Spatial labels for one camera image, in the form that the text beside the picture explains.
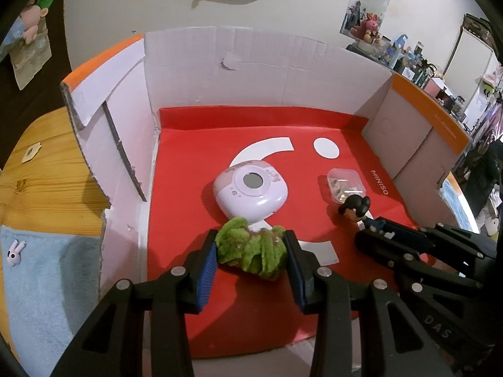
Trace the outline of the green fuzzy scrunchie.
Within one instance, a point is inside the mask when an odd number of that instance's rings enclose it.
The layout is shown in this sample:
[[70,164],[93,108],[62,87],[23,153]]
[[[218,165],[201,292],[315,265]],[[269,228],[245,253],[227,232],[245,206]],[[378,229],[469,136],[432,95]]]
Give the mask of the green fuzzy scrunchie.
[[232,218],[215,238],[218,263],[238,267],[264,279],[275,279],[287,255],[284,233],[283,227],[263,228],[255,232],[249,228],[245,218]]

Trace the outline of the light blue towel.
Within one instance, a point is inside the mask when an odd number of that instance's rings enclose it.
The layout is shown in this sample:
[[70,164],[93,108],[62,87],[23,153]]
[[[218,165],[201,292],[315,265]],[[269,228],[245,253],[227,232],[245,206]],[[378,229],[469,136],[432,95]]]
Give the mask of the light blue towel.
[[[19,265],[7,263],[25,241]],[[100,237],[1,229],[10,335],[29,376],[49,376],[100,299]]]

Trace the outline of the small clear plastic case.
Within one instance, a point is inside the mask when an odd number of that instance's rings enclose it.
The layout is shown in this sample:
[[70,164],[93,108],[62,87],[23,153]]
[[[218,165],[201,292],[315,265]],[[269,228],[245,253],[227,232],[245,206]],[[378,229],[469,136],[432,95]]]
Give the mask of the small clear plastic case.
[[342,204],[351,195],[362,198],[366,195],[366,188],[359,174],[353,169],[332,168],[327,173],[327,185],[333,202]]

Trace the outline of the small white bunny charm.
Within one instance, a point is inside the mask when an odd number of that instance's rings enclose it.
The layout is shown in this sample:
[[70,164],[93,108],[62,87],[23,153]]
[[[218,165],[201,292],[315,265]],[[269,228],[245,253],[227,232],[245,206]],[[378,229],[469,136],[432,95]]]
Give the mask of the small white bunny charm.
[[21,262],[21,252],[25,248],[26,242],[25,241],[18,241],[14,240],[12,244],[10,245],[8,252],[7,252],[7,263],[10,266],[16,266],[19,265]]

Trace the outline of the pink round device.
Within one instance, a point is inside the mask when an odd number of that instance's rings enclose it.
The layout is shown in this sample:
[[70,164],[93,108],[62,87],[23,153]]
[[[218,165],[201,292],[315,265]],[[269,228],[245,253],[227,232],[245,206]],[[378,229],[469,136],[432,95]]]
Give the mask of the pink round device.
[[249,224],[265,221],[287,200],[288,187],[268,162],[250,160],[224,170],[213,181],[218,207],[228,219],[243,217]]

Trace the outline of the small beige sticker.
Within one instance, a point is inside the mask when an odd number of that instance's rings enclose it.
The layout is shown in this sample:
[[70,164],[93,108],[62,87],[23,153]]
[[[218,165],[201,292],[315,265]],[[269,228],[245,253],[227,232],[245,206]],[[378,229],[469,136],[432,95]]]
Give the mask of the small beige sticker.
[[39,151],[41,150],[41,148],[42,148],[42,143],[41,142],[37,142],[37,143],[35,143],[33,145],[30,145],[26,149],[25,154],[23,155],[21,162],[22,163],[26,163],[26,162],[29,162],[29,161],[33,160],[34,157],[37,156],[37,154],[39,153]]

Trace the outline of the cardboard box red lining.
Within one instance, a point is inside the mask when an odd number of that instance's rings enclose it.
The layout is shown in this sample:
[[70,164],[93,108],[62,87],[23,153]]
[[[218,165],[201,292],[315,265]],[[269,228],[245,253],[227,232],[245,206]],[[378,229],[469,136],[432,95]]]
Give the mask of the cardboard box red lining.
[[244,27],[131,37],[61,84],[108,199],[101,290],[155,279],[243,216],[281,226],[346,279],[391,281],[358,252],[332,189],[355,171],[370,212],[454,224],[440,186],[469,136],[406,78],[345,49]]

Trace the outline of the pink plush toys on door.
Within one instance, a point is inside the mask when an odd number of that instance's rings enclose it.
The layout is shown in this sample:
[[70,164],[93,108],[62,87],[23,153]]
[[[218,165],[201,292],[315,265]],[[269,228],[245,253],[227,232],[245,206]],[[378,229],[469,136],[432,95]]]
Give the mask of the pink plush toys on door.
[[1,44],[1,60],[19,41],[25,44],[33,42],[38,33],[38,24],[48,13],[55,0],[29,0],[15,19]]

